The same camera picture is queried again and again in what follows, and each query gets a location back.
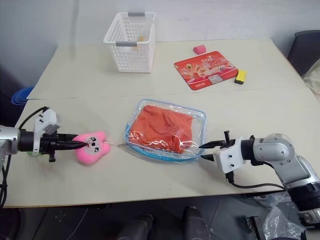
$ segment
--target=white wall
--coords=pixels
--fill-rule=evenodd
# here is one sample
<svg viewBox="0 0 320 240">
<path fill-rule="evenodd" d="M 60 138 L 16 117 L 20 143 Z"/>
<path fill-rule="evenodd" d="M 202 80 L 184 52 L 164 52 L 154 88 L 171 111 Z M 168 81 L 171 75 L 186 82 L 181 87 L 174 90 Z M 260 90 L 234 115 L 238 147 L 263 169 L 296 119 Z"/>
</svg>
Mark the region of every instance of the white wall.
<svg viewBox="0 0 320 240">
<path fill-rule="evenodd" d="M 57 45 L 101 44 L 127 11 L 156 12 L 157 41 L 272 38 L 285 55 L 320 29 L 320 0 L 0 0 L 1 67 L 34 85 Z"/>
</svg>

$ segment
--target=red cloth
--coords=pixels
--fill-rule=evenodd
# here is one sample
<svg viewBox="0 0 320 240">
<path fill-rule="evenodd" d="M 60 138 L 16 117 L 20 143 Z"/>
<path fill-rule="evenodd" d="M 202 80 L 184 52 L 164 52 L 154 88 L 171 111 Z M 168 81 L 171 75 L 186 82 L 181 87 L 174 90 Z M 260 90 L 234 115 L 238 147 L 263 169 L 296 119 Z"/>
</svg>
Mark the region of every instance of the red cloth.
<svg viewBox="0 0 320 240">
<path fill-rule="evenodd" d="M 187 114 L 147 105 L 134 121 L 129 141 L 181 154 L 192 143 L 192 119 Z"/>
</svg>

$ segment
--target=pink eraser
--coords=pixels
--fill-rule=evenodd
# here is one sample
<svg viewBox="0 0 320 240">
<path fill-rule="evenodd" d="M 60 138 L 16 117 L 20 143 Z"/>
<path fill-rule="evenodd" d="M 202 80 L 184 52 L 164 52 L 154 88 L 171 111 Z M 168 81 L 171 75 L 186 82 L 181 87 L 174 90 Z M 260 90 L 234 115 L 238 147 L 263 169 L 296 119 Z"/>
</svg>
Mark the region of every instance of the pink eraser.
<svg viewBox="0 0 320 240">
<path fill-rule="evenodd" d="M 103 131 L 80 134 L 73 141 L 87 143 L 87 146 L 75 150 L 76 158 L 83 164 L 93 164 L 110 151 L 110 145 L 106 142 L 106 134 Z"/>
<path fill-rule="evenodd" d="M 195 46 L 193 48 L 193 51 L 200 55 L 200 54 L 204 54 L 207 50 L 206 50 L 206 46 L 205 45 L 199 45 L 199 46 Z"/>
</svg>

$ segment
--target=white plastic basket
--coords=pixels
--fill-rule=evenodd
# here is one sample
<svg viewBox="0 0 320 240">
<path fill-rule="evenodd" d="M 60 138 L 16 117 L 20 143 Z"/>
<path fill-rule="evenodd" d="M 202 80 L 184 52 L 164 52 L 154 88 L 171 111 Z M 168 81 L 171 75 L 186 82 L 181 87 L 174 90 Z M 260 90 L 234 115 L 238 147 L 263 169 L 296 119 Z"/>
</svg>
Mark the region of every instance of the white plastic basket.
<svg viewBox="0 0 320 240">
<path fill-rule="evenodd" d="M 119 72 L 150 73 L 155 52 L 154 12 L 119 12 L 103 41 Z"/>
</svg>

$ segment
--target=red box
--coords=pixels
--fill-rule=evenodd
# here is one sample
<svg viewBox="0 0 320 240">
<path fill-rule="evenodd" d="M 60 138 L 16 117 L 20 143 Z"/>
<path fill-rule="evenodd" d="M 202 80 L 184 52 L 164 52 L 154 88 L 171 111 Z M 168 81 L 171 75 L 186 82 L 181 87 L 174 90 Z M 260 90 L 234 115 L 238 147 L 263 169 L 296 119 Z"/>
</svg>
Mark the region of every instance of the red box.
<svg viewBox="0 0 320 240">
<path fill-rule="evenodd" d="M 238 69 L 218 51 L 178 61 L 174 66 L 192 90 L 203 89 L 238 74 Z"/>
</svg>

